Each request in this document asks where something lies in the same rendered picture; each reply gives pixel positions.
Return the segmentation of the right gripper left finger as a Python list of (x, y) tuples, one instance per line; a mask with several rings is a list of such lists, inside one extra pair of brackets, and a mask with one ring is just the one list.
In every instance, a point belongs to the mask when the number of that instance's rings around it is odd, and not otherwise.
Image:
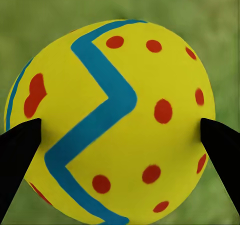
[(0, 225), (41, 143), (41, 119), (0, 135)]

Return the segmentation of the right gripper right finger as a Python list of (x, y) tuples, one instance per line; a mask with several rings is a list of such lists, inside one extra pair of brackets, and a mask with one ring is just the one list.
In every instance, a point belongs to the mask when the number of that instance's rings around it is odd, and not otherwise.
[(240, 214), (240, 133), (207, 118), (200, 129), (201, 142)]

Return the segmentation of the easter egg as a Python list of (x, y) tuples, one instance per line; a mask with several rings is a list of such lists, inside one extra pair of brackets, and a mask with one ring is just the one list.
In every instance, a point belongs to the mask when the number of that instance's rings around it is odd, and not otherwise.
[(97, 22), (57, 39), (8, 95), (5, 132), (41, 119), (24, 175), (48, 203), (88, 225), (149, 225), (197, 186), (215, 121), (207, 71), (191, 46), (144, 20)]

